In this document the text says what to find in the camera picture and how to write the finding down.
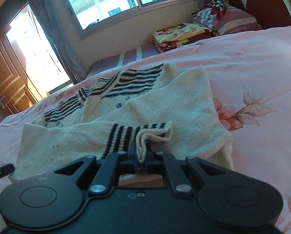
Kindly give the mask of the cream striped knit sweater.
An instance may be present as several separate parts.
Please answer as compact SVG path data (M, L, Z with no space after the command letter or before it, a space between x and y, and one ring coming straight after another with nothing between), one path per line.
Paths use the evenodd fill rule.
M233 168L233 137L219 121L204 68L165 63L122 70L79 89L24 125L13 178L23 180L87 155L105 159L132 145L142 165L146 142L179 160L196 156Z

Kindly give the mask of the brown wooden door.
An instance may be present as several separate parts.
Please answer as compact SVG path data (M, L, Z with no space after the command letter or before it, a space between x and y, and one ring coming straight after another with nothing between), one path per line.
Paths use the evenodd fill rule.
M4 116L17 114L42 99L5 33L0 31L0 111Z

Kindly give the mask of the striped mattress cover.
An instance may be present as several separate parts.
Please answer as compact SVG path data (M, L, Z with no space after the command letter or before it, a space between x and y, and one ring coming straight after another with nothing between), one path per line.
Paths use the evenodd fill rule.
M116 68L118 66L124 66L130 62L142 60L156 54L158 54L156 47L152 42L148 42L128 52L95 61L90 66L90 71L87 78L90 78L102 71Z

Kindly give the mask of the yellow red folded blanket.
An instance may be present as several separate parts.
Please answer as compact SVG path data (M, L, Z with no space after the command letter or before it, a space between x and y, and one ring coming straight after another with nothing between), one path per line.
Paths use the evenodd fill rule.
M152 43L163 53L214 36L215 31L203 24L178 23L153 32Z

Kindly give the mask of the pink floral bed sheet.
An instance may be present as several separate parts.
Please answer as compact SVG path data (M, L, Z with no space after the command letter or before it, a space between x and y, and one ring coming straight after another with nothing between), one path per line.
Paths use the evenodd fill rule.
M165 63L202 67L209 77L219 121L232 137L233 168L275 186L284 208L277 226L291 233L291 27L248 31L188 46L100 72L44 98L0 123L0 166L16 164L24 125L122 70L147 70ZM0 180L0 193L15 182ZM0 231L5 222L0 214Z

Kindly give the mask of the striped red grey pillow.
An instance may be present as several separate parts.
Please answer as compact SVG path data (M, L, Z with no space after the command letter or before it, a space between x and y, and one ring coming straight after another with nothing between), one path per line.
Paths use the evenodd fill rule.
M228 4L225 4L224 7L205 5L192 12L192 16L194 23L203 24L219 35L262 29L254 16Z

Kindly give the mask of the red gift bow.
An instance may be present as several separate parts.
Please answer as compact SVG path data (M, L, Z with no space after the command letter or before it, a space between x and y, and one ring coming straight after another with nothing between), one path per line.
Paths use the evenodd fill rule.
M227 12L227 6L223 0L212 0L209 6L211 8L210 15L215 15L217 19L220 19Z

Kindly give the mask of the grey left curtain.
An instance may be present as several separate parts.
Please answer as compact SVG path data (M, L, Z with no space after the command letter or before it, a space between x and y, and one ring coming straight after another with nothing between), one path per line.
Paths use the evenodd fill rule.
M65 38L52 1L27 1L72 83L77 84L85 80L87 72Z

